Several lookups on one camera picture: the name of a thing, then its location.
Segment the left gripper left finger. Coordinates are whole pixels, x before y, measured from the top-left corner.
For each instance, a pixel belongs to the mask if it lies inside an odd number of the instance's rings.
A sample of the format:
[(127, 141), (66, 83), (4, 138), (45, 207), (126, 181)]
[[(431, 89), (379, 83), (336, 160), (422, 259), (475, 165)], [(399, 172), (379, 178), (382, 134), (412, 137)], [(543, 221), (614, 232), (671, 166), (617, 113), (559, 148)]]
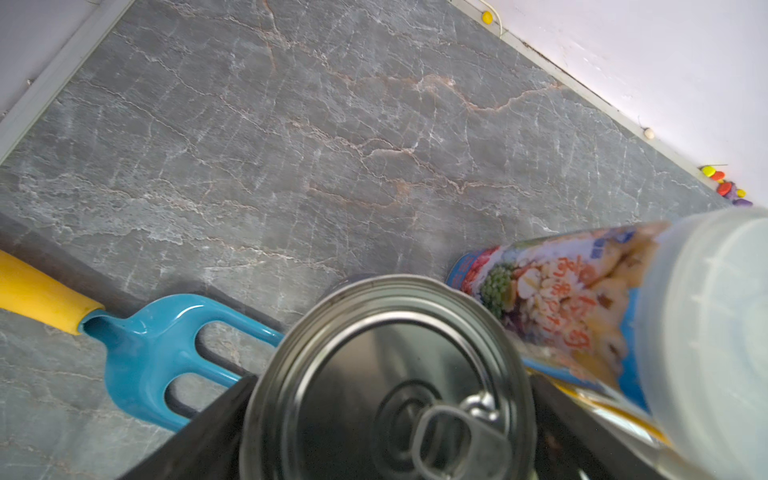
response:
[(254, 375), (242, 378), (122, 478), (238, 479), (245, 413), (257, 382)]

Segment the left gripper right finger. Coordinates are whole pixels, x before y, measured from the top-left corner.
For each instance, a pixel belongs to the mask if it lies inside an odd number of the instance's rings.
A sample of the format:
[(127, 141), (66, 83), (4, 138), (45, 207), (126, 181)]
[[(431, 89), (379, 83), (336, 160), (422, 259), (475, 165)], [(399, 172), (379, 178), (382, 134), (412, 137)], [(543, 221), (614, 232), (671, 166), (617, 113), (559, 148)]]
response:
[(535, 403), (534, 468), (540, 479), (660, 479), (662, 476), (542, 375)]

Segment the tall colourful snack tube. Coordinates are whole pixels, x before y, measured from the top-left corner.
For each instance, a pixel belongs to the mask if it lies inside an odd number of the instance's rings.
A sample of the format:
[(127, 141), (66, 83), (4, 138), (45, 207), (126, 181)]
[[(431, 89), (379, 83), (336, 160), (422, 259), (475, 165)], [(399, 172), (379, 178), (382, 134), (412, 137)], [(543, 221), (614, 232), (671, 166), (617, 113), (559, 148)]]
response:
[(718, 479), (767, 475), (767, 212), (583, 230), (470, 252), (447, 284), (531, 370), (648, 425)]

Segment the blue soup can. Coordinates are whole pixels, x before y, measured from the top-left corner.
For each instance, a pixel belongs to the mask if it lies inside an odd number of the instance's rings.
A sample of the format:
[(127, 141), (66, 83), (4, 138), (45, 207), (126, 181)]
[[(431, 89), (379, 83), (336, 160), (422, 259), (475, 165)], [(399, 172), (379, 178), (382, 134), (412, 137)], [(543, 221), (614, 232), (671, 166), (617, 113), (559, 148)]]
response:
[(416, 275), (346, 284), (279, 343), (248, 404), (244, 479), (527, 479), (535, 408), (477, 300)]

